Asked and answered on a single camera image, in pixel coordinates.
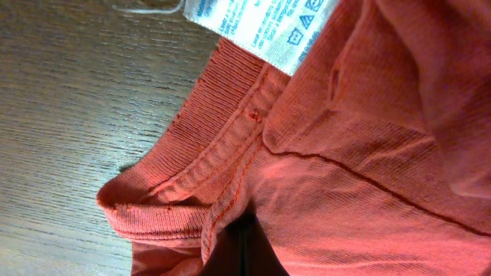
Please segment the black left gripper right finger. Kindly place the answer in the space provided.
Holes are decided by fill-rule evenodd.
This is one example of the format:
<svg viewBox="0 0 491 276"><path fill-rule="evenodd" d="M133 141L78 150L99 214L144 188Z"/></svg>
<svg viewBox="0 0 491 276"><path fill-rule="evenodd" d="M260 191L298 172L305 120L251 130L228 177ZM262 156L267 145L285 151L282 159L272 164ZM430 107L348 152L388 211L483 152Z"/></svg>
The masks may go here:
<svg viewBox="0 0 491 276"><path fill-rule="evenodd" d="M242 217L242 276L288 276L253 214Z"/></svg>

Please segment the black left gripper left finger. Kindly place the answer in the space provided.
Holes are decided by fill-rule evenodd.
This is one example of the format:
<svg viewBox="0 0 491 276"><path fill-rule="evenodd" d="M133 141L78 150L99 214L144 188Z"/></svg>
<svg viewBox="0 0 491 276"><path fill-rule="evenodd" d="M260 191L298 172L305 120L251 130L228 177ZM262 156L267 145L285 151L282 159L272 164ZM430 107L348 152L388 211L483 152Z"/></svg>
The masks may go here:
<svg viewBox="0 0 491 276"><path fill-rule="evenodd" d="M236 276L240 268L242 218L227 225L217 236L199 276Z"/></svg>

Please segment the red McKinney Boyd t-shirt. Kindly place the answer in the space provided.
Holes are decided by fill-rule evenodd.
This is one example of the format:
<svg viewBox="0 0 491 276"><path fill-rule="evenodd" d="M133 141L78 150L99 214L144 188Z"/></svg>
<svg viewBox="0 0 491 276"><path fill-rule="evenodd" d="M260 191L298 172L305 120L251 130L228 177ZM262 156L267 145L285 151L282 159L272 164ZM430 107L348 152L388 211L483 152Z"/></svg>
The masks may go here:
<svg viewBox="0 0 491 276"><path fill-rule="evenodd" d="M342 1L292 76L221 38L97 204L134 275L199 275L246 214L290 275L488 275L490 3Z"/></svg>

